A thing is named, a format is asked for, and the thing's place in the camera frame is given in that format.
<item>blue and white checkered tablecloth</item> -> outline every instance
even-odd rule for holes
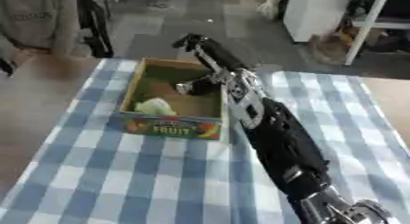
[[[0,223],[298,223],[237,127],[231,144],[119,130],[114,112],[135,65],[102,61],[3,201]],[[331,161],[340,192],[408,223],[408,154],[361,79],[263,78]]]

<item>white cabinet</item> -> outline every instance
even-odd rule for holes
[[[340,23],[350,0],[289,0],[284,23],[295,42],[324,36]]]

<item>robotic hand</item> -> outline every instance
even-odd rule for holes
[[[229,106],[261,164],[302,224],[398,224],[379,204],[348,204],[331,184],[328,163],[297,118],[272,100],[256,75],[218,42],[188,34],[174,48],[193,51],[211,70],[205,77],[176,84],[182,94],[201,95],[226,85]]]

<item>gray carpet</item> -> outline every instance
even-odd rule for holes
[[[213,37],[251,66],[367,77],[410,79],[410,57],[363,53],[351,67],[318,64],[305,45],[292,44],[280,22],[261,18],[264,0],[155,0],[111,3],[111,37],[119,58],[192,59],[171,48],[178,37]]]

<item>fruit box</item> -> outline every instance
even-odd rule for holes
[[[189,96],[179,94],[172,86],[208,73],[208,69],[197,63],[143,59],[121,105],[125,130],[128,133],[218,140],[222,125],[222,91]],[[177,115],[135,112],[138,102],[152,98],[165,100]]]

